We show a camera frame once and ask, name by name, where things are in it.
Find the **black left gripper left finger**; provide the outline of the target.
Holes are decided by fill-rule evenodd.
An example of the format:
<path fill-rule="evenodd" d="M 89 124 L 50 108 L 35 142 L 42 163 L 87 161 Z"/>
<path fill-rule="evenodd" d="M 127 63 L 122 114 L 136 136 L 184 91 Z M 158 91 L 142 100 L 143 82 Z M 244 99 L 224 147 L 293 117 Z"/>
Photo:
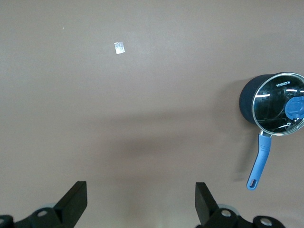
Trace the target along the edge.
<path fill-rule="evenodd" d="M 15 228 L 73 228 L 87 207 L 87 183 L 77 181 L 51 208 L 41 208 L 15 222 Z"/>

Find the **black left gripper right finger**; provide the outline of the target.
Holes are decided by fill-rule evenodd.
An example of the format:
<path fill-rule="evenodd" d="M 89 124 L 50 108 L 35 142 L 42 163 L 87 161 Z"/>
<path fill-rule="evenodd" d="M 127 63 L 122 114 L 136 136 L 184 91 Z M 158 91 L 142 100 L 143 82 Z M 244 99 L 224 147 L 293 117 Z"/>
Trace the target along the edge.
<path fill-rule="evenodd" d="M 206 183 L 196 182 L 195 209 L 200 228 L 237 228 L 239 218 L 231 207 L 218 205 Z"/>

